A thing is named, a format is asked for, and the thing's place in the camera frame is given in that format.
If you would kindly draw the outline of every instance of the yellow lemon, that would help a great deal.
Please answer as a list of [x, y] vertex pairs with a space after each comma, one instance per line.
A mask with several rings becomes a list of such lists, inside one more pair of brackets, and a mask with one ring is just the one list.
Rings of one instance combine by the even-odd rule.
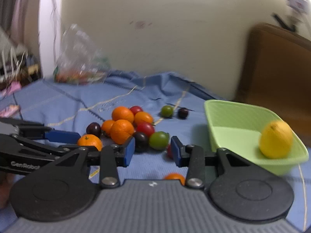
[[290, 152], [293, 132], [284, 121], [273, 121], [261, 132], [259, 149], [267, 158], [284, 158]]

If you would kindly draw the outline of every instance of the green basket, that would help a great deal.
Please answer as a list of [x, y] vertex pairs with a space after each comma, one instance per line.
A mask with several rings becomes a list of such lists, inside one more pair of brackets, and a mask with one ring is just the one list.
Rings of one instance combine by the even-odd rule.
[[247, 160], [282, 175], [309, 159], [307, 148], [293, 132], [294, 140], [286, 158], [268, 159], [259, 150], [261, 131], [273, 120], [282, 120], [269, 109], [220, 100], [205, 102], [212, 151], [225, 147]]

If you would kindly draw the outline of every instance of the plastic bag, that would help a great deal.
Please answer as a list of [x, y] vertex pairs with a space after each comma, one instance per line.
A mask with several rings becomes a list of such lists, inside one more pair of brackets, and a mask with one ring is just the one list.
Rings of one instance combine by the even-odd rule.
[[57, 82], [88, 84], [104, 81], [111, 66], [90, 37], [76, 24], [64, 33], [54, 71]]

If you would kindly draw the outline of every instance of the green tomato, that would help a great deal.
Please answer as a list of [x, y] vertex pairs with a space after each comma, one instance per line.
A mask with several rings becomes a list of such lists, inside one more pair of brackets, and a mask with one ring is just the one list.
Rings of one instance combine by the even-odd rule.
[[149, 138], [149, 146], [164, 151], [169, 144], [169, 134], [163, 131], [154, 132]]
[[174, 109], [170, 105], [163, 106], [161, 109], [161, 116], [165, 118], [169, 118], [173, 115]]

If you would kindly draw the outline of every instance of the orange fruit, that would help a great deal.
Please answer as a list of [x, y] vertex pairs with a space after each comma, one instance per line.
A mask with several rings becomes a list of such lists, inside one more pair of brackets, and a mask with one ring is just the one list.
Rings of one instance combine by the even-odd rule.
[[133, 125], [127, 120], [117, 120], [110, 129], [110, 136], [117, 144], [124, 144], [134, 133]]
[[183, 186], [185, 185], [185, 181], [186, 181], [184, 176], [182, 176], [181, 174], [176, 173], [176, 172], [173, 172], [173, 173], [166, 175], [164, 177], [164, 180], [180, 180], [180, 182]]
[[101, 151], [103, 144], [101, 140], [92, 134], [86, 134], [82, 136], [78, 142], [77, 145], [79, 146], [95, 146], [98, 151]]
[[138, 112], [135, 117], [134, 117], [135, 123], [138, 125], [139, 123], [141, 123], [142, 121], [145, 121], [147, 123], [153, 123], [153, 117], [144, 111], [140, 111]]
[[122, 119], [122, 120], [127, 120], [130, 123], [134, 122], [134, 114], [127, 107], [120, 106], [120, 107], [115, 108], [112, 111], [111, 116], [114, 121]]
[[104, 131], [105, 135], [108, 136], [108, 137], [110, 137], [110, 129], [111, 129], [113, 124], [114, 124], [113, 120], [106, 120], [101, 125], [101, 130]]

